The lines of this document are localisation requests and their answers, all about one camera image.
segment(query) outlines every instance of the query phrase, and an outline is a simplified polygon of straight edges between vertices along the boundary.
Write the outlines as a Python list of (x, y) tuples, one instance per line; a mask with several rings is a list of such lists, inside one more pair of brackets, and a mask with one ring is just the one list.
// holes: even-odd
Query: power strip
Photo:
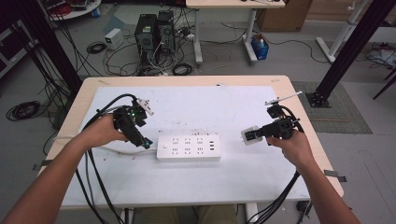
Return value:
[(218, 135), (163, 135), (158, 138), (158, 161), (219, 161)]

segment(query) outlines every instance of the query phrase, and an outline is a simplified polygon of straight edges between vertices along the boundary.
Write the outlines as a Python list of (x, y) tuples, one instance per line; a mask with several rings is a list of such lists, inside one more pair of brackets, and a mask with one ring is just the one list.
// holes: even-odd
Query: table leg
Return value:
[(194, 52), (195, 52), (195, 61), (198, 66), (204, 61), (202, 58), (201, 52), (201, 44), (199, 42), (199, 9), (195, 9), (195, 34), (194, 34)]
[(250, 65), (253, 65), (253, 63), (256, 63), (258, 61), (256, 54), (253, 51), (253, 47), (251, 47), (251, 44), (250, 44), (250, 41), (251, 41), (250, 38), (251, 38), (251, 33), (253, 31), (254, 20), (256, 19), (256, 12), (257, 12), (257, 8), (253, 8), (250, 11), (250, 18), (249, 18), (249, 22), (248, 22), (247, 34), (244, 37), (244, 45), (245, 45), (245, 48), (247, 49), (247, 54), (250, 59)]

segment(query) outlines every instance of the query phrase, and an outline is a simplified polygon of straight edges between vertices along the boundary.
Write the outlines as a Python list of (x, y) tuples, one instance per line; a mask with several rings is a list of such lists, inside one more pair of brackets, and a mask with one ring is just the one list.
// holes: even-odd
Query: person's right hand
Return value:
[(294, 164), (299, 172), (305, 167), (316, 164), (311, 146), (304, 133), (294, 130), (290, 139), (268, 137), (267, 142), (274, 147), (282, 148), (285, 158)]

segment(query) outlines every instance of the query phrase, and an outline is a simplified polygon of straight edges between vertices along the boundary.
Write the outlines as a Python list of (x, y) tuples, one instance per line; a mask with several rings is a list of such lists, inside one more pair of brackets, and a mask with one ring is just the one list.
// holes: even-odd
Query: wooden panel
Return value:
[[(352, 6), (353, 0), (314, 0), (311, 8), (308, 11), (308, 20), (319, 21), (346, 21), (351, 15), (352, 11), (347, 8)], [(358, 20), (364, 15), (364, 12), (370, 6), (370, 3), (365, 6), (364, 10), (358, 17)], [(396, 7), (389, 13), (387, 21), (395, 21)]]

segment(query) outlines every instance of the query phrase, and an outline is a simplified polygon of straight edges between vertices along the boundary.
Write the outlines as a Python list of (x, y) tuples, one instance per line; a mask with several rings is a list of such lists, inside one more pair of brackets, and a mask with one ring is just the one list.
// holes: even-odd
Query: black metal post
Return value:
[(395, 5), (396, 0), (373, 1), (315, 92), (307, 94), (312, 107), (329, 106), (332, 90)]
[(46, 51), (70, 90), (71, 98), (74, 99), (82, 85), (82, 81), (51, 29), (49, 22), (46, 20), (46, 16), (38, 1), (13, 0), (12, 2), (15, 7), (13, 8), (14, 13), (18, 13), (31, 35), (38, 40), (41, 47)]

